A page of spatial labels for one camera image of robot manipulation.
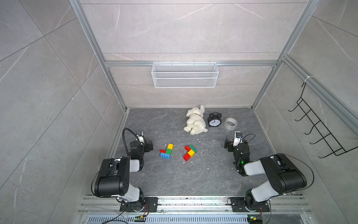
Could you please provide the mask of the blue long lego brick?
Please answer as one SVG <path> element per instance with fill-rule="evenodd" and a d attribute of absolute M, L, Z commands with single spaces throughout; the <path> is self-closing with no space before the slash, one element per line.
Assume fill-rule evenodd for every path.
<path fill-rule="evenodd" d="M 161 158 L 170 159 L 170 154 L 160 153 Z"/>

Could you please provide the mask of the yellow square lego brick bottom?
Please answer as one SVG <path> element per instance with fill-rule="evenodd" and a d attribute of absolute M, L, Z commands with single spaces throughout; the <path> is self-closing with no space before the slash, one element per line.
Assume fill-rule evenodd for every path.
<path fill-rule="evenodd" d="M 195 155 L 195 152 L 194 152 L 193 150 L 190 150 L 190 151 L 188 152 L 188 154 L 189 154 L 190 156 L 193 156 L 193 155 Z"/>

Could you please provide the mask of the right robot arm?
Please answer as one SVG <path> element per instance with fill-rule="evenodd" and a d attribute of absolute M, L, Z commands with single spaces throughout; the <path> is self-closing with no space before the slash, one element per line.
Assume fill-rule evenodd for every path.
<path fill-rule="evenodd" d="M 234 156 L 234 166 L 241 176 L 265 174 L 267 181 L 246 192 L 243 205 L 250 212 L 263 208 L 273 197 L 307 187 L 304 174 L 285 154 L 275 154 L 250 161 L 249 142 L 243 138 L 225 140 L 224 147 Z"/>

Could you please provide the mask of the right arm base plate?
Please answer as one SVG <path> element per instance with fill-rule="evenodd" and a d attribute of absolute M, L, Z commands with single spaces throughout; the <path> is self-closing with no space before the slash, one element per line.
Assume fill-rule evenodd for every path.
<path fill-rule="evenodd" d="M 233 212 L 270 212 L 267 201 L 257 202 L 244 197 L 231 197 L 229 200 Z"/>

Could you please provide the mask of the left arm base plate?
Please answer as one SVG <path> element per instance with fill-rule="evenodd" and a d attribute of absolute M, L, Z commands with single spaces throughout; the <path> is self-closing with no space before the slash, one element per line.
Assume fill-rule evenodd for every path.
<path fill-rule="evenodd" d="M 157 197 L 142 197 L 136 202 L 121 201 L 119 211 L 126 212 L 156 212 L 158 207 Z"/>

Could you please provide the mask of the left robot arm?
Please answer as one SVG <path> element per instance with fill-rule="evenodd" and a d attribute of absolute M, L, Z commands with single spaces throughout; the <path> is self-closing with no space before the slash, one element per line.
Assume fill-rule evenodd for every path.
<path fill-rule="evenodd" d="M 128 157 L 104 159 L 101 168 L 91 183 L 92 194 L 96 197 L 115 197 L 142 207 L 145 198 L 142 189 L 130 184 L 130 173 L 138 172 L 144 166 L 144 153 L 153 150 L 153 142 L 132 141 Z"/>

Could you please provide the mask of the red square lego brick top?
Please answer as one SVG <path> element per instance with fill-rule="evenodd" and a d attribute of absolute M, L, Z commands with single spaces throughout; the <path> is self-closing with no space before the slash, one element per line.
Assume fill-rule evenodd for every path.
<path fill-rule="evenodd" d="M 185 154 L 183 158 L 184 158 L 185 161 L 188 161 L 191 158 L 191 155 L 190 154 Z"/>

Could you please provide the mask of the dark green long lego brick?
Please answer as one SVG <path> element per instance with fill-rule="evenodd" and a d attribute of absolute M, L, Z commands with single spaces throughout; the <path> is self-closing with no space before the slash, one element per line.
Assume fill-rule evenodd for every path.
<path fill-rule="evenodd" d="M 196 150 L 196 148 L 194 146 L 189 145 L 189 147 L 190 147 L 191 150 L 193 150 L 195 153 L 197 153 L 197 150 Z"/>

